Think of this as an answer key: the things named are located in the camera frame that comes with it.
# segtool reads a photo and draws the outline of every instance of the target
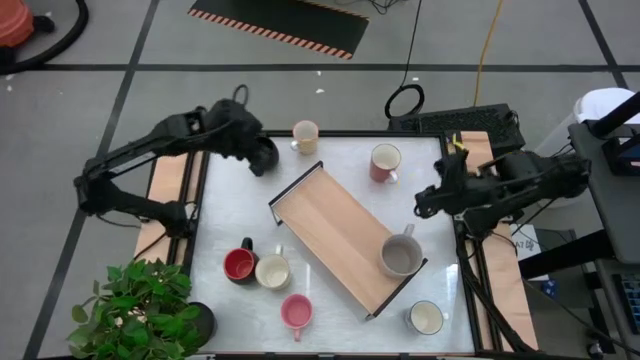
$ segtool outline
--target green leaves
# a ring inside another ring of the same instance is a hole
[[[192,320],[198,317],[200,314],[200,308],[194,305],[188,306],[186,309],[178,313],[178,317],[184,320]]]
[[[137,345],[147,345],[149,342],[149,335],[145,328],[138,328],[133,332],[133,340]]]
[[[129,356],[131,356],[131,351],[129,351],[129,349],[127,349],[126,347],[118,344],[118,356],[120,356],[123,359],[128,359]]]
[[[76,344],[78,347],[83,347],[89,342],[89,333],[88,328],[80,326],[69,335],[67,340]]]
[[[71,355],[76,359],[84,359],[86,357],[89,357],[90,355],[71,345],[69,345],[69,351],[71,352]]]
[[[100,296],[100,283],[97,280],[93,280],[93,294]]]
[[[191,280],[189,279],[189,277],[185,274],[178,274],[176,275],[173,280],[176,282],[176,284],[187,288],[187,289],[191,289]]]
[[[87,322],[87,320],[89,320],[87,312],[84,311],[82,305],[74,305],[73,308],[71,308],[71,318],[73,319],[73,321],[81,324],[84,324],[85,322]]]
[[[113,306],[123,310],[129,310],[137,303],[138,299],[134,298],[133,296],[122,296],[111,299],[111,304]]]
[[[120,279],[121,277],[122,270],[120,270],[120,268],[107,266],[107,279],[109,279],[109,281],[113,282]]]
[[[202,339],[193,323],[200,313],[186,299],[191,280],[178,265],[161,261],[107,267],[109,282],[93,282],[93,294],[71,309],[81,323],[68,337],[77,358],[184,360]],[[87,315],[87,305],[93,302]]]
[[[149,321],[152,324],[159,325],[160,328],[162,328],[164,325],[166,325],[171,320],[173,320],[173,316],[166,315],[166,314],[159,314],[159,315],[149,316]]]

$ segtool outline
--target red mug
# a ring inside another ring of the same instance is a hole
[[[253,240],[244,238],[238,249],[224,258],[224,274],[236,284],[248,284],[256,279],[256,265],[260,258],[253,252]]]
[[[302,328],[309,325],[313,307],[306,296],[300,294],[289,295],[280,308],[280,316],[287,327],[293,329],[293,339],[300,341]]]
[[[380,144],[371,152],[369,176],[376,182],[395,183],[398,181],[396,169],[400,166],[400,150],[391,144]]]

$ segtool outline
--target pink mug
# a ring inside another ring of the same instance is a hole
[[[400,150],[391,144],[380,144],[371,152],[369,176],[376,182],[398,182],[396,169],[400,166]]]
[[[280,308],[280,316],[287,327],[293,329],[293,339],[300,341],[300,332],[307,326],[313,315],[311,301],[300,294],[289,295]]]

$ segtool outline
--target keyboard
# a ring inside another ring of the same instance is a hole
[[[520,149],[525,144],[517,114],[507,104],[407,115],[390,120],[389,130],[418,133],[484,131],[489,135],[494,157]]]
[[[640,334],[640,274],[613,275],[631,332]]]

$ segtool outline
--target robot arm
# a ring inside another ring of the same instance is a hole
[[[442,183],[415,195],[416,216],[430,218],[441,209],[460,217],[469,234],[484,238],[500,219],[539,200],[580,195],[587,187],[590,161],[569,154],[544,158],[531,151],[505,154],[469,174],[462,150],[435,163]]]
[[[108,154],[89,159],[82,175],[73,181],[78,205],[87,215],[116,210],[156,219],[169,236],[183,236],[188,231],[184,205],[177,201],[160,203],[120,190],[112,179],[134,170],[160,156],[177,156],[190,151],[209,151],[223,157],[247,159],[256,175],[264,173],[270,150],[255,138],[262,124],[243,104],[223,99],[211,110],[197,107],[193,111],[171,115],[158,123],[146,136]]]

